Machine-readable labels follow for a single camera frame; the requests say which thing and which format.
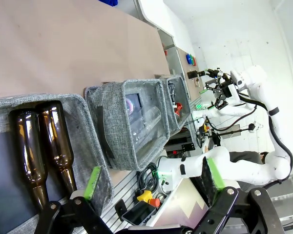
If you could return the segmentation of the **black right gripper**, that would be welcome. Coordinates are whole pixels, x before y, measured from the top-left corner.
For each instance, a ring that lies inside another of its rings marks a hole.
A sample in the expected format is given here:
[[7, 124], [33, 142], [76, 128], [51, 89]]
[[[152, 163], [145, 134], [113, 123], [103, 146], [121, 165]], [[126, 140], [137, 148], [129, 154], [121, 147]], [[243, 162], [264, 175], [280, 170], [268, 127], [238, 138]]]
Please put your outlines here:
[[204, 89], [200, 92], [200, 94], [203, 94], [207, 91], [213, 91], [215, 94], [220, 94], [220, 97], [217, 97], [215, 102], [211, 102], [211, 105], [208, 107], [209, 110], [212, 108], [221, 110], [228, 105], [226, 99], [232, 97], [231, 91], [229, 89], [229, 86], [232, 84], [232, 80], [226, 80], [222, 83], [217, 81], [207, 81], [205, 83]]

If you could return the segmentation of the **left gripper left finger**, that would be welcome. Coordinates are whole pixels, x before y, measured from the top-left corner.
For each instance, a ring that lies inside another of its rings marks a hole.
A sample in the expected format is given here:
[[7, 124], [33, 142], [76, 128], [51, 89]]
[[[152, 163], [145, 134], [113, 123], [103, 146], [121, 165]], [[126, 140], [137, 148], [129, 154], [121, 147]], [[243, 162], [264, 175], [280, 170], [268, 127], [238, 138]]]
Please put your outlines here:
[[74, 191], [65, 204], [49, 202], [39, 216], [35, 233], [71, 234], [79, 227], [88, 234], [112, 233], [101, 219], [106, 198], [104, 175], [101, 166], [96, 166], [84, 190]]

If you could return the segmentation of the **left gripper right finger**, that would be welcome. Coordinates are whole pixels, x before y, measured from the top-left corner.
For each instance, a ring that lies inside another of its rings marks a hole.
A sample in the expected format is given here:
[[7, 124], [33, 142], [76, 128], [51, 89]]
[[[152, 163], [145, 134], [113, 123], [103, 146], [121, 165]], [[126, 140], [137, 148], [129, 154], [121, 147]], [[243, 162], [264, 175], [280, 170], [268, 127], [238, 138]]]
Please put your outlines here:
[[202, 162], [201, 181], [209, 209], [194, 228], [195, 234], [219, 234], [229, 218], [241, 219], [249, 234], [285, 232], [265, 188], [253, 188], [246, 193], [232, 186], [225, 187], [216, 166], [206, 157]]

